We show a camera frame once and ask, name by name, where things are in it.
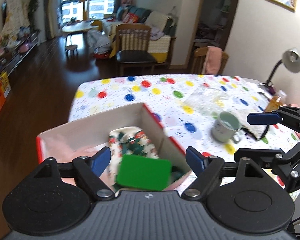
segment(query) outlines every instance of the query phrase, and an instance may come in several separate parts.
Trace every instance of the green rectangular object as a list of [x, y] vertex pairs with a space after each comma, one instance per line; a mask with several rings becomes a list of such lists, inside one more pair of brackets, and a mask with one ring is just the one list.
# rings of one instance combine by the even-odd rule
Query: green rectangular object
[[117, 182], [124, 187], [161, 191], [169, 185], [171, 162], [124, 154]]

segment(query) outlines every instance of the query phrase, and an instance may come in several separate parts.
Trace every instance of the black chair seat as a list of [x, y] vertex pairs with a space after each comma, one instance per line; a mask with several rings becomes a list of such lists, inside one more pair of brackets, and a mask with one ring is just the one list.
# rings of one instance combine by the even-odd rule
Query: black chair seat
[[117, 61], [122, 64], [157, 63], [150, 53], [141, 50], [121, 50], [116, 56]]

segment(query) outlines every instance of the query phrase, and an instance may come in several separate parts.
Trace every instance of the table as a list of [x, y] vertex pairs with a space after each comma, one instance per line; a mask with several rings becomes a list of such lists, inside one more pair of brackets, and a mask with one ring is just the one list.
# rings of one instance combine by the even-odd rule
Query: table
[[74, 34], [80, 34], [80, 33], [86, 33], [87, 31], [95, 28], [95, 26], [92, 26], [91, 23], [93, 21], [88, 20], [88, 21], [82, 21], [79, 23], [76, 23], [74, 25], [66, 25], [64, 26], [61, 31], [64, 34], [65, 38], [66, 38], [66, 43], [65, 43], [65, 52], [66, 50], [66, 46], [67, 46], [67, 40], [68, 40], [68, 36], [70, 35], [74, 35]]
[[[166, 134], [173, 136], [184, 150], [188, 146], [193, 146], [205, 156], [217, 155], [226, 162], [234, 161], [233, 154], [240, 147], [281, 148], [287, 152], [299, 141], [294, 131], [278, 124], [270, 125], [268, 133], [260, 141], [255, 141], [245, 133], [238, 144], [232, 140], [227, 143], [217, 142], [210, 135], [210, 129], [216, 118], [215, 113], [202, 116], [186, 104], [186, 99], [200, 87], [223, 91], [229, 96], [234, 107], [246, 107], [254, 112], [262, 112], [268, 103], [263, 95], [254, 90], [251, 83], [241, 77], [189, 74], [131, 76], [80, 85], [72, 103], [69, 121], [119, 106], [144, 102], [165, 127]], [[270, 170], [265, 171], [283, 187], [283, 183], [276, 175]], [[179, 189], [186, 188], [195, 178], [192, 174]], [[223, 184], [233, 180], [224, 178]], [[295, 200], [299, 192], [300, 190], [290, 195]]]

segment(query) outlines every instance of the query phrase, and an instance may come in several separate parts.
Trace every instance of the open box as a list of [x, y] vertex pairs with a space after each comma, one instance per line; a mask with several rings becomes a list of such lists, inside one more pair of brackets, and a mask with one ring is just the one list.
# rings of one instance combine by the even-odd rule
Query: open box
[[[144, 103], [121, 106], [41, 133], [37, 137], [38, 161], [41, 163], [48, 157], [54, 157], [58, 162], [71, 162], [82, 155], [91, 157], [102, 147], [108, 146], [109, 133], [112, 130], [127, 126], [140, 127], [151, 139], [161, 159], [169, 160], [184, 173], [190, 171], [185, 152], [172, 137], [165, 135], [163, 127]], [[175, 189], [188, 174], [166, 190]], [[105, 170], [100, 178], [109, 186], [107, 177]]]

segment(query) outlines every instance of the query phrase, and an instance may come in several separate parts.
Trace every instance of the white logo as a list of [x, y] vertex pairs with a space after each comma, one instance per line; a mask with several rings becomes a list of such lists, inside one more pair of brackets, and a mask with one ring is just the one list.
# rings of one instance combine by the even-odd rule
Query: white logo
[[152, 195], [152, 194], [147, 194], [147, 195], [145, 195], [145, 197], [147, 198], [147, 199], [150, 199], [150, 198], [153, 198], [154, 197], [154, 195]]

